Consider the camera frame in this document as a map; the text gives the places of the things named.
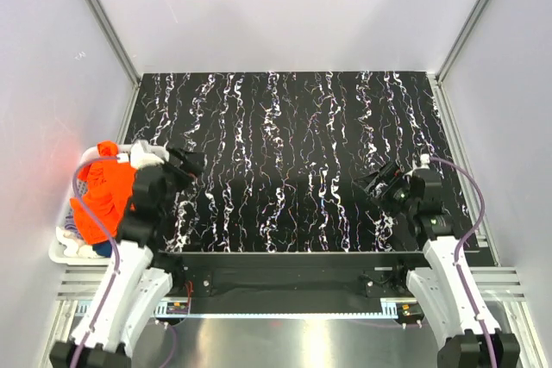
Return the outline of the orange t shirt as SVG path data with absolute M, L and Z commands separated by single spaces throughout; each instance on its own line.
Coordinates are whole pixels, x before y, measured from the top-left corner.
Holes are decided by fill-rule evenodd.
M 110 159 L 95 161 L 78 174 L 78 178 L 87 183 L 87 191 L 82 196 L 85 204 L 112 237 L 116 237 L 117 225 L 132 194 L 135 172 L 136 169 L 130 163 Z M 108 240 L 77 198 L 72 198 L 70 203 L 78 231 L 87 244 L 94 245 Z

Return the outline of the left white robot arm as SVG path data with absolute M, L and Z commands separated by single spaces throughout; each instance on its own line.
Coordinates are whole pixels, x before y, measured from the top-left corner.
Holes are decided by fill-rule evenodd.
M 81 322 L 54 343 L 54 367 L 129 367 L 143 329 L 174 286 L 191 287 L 181 259 L 162 251 L 176 196 L 205 168 L 203 153 L 107 141 L 88 149 L 72 179 L 73 218 L 87 245 L 101 232 L 111 255 Z

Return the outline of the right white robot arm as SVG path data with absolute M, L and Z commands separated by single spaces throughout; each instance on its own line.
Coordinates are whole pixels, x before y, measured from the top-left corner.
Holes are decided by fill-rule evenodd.
M 403 215 L 427 264 L 403 265 L 391 275 L 420 305 L 439 347 L 440 367 L 515 367 L 521 347 L 486 306 L 470 271 L 464 245 L 472 235 L 457 236 L 442 199 L 442 180 L 430 168 L 428 154 L 409 172 L 394 161 L 354 180 L 372 205 L 395 217 Z

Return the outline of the black marble pattern mat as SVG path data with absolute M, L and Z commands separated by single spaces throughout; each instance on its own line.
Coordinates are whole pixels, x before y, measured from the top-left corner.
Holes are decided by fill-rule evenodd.
M 150 73 L 126 134 L 205 155 L 176 196 L 171 253 L 414 251 L 352 182 L 450 155 L 423 72 Z

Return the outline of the navy blue t shirt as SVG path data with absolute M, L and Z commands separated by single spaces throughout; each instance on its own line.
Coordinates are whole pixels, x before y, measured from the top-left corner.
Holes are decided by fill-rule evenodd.
M 92 245 L 92 250 L 94 251 L 95 254 L 97 254 L 100 257 L 110 258 L 113 248 L 111 243 L 108 240 L 106 240 Z

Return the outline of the right orange connector box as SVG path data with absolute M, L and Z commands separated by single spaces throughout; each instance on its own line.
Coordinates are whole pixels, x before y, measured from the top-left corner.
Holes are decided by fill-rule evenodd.
M 424 313 L 419 303 L 402 303 L 398 306 L 398 314 L 403 317 L 423 319 Z

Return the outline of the orange connector box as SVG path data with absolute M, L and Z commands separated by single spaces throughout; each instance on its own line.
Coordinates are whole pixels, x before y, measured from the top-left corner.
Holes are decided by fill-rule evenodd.
M 424 313 L 419 303 L 402 303 L 398 306 L 398 314 L 403 317 L 423 319 Z
M 189 301 L 169 301 L 166 304 L 166 312 L 169 315 L 187 315 L 190 313 Z

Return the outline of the lavender t shirt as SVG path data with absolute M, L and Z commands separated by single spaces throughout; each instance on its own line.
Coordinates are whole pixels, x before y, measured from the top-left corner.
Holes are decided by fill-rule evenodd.
M 63 228 L 66 231 L 70 231 L 74 234 L 79 234 L 75 219 L 74 219 L 74 211 L 73 209 L 69 209 L 63 223 Z

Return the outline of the white t shirt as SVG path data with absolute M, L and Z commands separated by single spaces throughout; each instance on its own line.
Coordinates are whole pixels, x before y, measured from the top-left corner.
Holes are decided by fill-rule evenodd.
M 97 259 L 98 255 L 92 250 L 92 246 L 85 243 L 76 234 L 57 227 L 57 241 L 64 247 L 64 255 L 68 258 Z

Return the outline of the left orange connector box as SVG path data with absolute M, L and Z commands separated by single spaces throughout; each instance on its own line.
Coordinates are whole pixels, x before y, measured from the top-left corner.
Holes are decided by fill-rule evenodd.
M 189 301 L 169 301 L 166 304 L 166 312 L 169 315 L 187 315 L 190 313 Z

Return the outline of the white plastic laundry basket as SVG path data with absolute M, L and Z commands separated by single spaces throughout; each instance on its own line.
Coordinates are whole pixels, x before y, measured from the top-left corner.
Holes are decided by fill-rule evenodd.
M 79 195 L 83 196 L 87 191 L 87 183 L 78 178 L 75 188 Z M 71 178 L 67 193 L 69 200 L 75 197 L 75 188 Z M 73 209 L 69 200 L 65 204 L 59 224 L 55 228 L 54 239 L 48 250 L 49 258 L 54 263 L 63 265 L 107 265 L 109 259 L 96 254 L 93 248 L 81 238 L 74 224 Z

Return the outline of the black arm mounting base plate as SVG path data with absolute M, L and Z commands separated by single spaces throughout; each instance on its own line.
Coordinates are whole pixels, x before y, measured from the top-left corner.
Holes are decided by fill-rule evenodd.
M 194 296 L 342 292 L 367 285 L 405 285 L 406 272 L 427 268 L 421 253 L 156 253 L 151 267 L 173 276 L 172 293 L 190 283 Z

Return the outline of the left aluminium frame post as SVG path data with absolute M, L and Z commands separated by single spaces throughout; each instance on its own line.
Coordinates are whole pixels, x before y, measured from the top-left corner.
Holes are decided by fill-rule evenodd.
M 133 86 L 137 86 L 141 81 L 141 75 L 135 69 L 135 66 L 132 63 L 131 58 L 129 57 L 129 54 L 126 52 L 120 40 L 120 37 L 116 33 L 116 30 L 113 24 L 111 23 L 102 5 L 101 0 L 85 0 L 85 1 L 88 4 L 91 10 L 91 13 L 93 14 L 98 26 L 100 27 L 103 33 L 103 36 L 109 43 L 112 49 L 112 52 L 115 54 L 127 78 L 129 79 L 129 81 Z

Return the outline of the aluminium frame post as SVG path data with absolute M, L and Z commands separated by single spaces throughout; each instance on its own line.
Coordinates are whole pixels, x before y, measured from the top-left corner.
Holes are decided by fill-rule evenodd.
M 461 52 L 466 46 L 467 41 L 472 35 L 473 31 L 477 27 L 481 17 L 484 15 L 487 6 L 492 0 L 476 0 L 474 6 L 471 8 L 466 21 L 463 23 L 459 34 L 456 36 L 455 41 L 450 48 L 445 60 L 443 61 L 440 69 L 436 72 L 436 82 L 441 85 L 450 73 L 454 63 L 457 61 Z
M 115 54 L 127 78 L 129 79 L 129 81 L 133 86 L 137 86 L 141 81 L 141 75 L 135 69 L 135 66 L 132 63 L 131 58 L 129 57 L 129 54 L 126 52 L 120 40 L 120 37 L 116 33 L 116 30 L 113 24 L 111 23 L 102 5 L 101 0 L 85 0 L 85 1 L 88 4 L 91 10 L 91 13 L 93 14 L 98 26 L 100 27 L 103 33 L 103 36 L 109 43 L 112 49 L 112 52 Z

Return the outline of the right aluminium frame post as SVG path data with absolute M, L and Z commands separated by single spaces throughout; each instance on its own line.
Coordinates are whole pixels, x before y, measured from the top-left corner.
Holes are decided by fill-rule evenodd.
M 436 82 L 441 85 L 450 73 L 454 63 L 457 61 L 461 52 L 466 46 L 467 41 L 472 35 L 473 31 L 477 27 L 481 17 L 484 15 L 487 6 L 492 0 L 476 0 L 474 6 L 471 8 L 466 21 L 463 23 L 459 34 L 456 36 L 455 41 L 450 48 L 445 60 L 443 61 L 440 69 L 436 72 Z

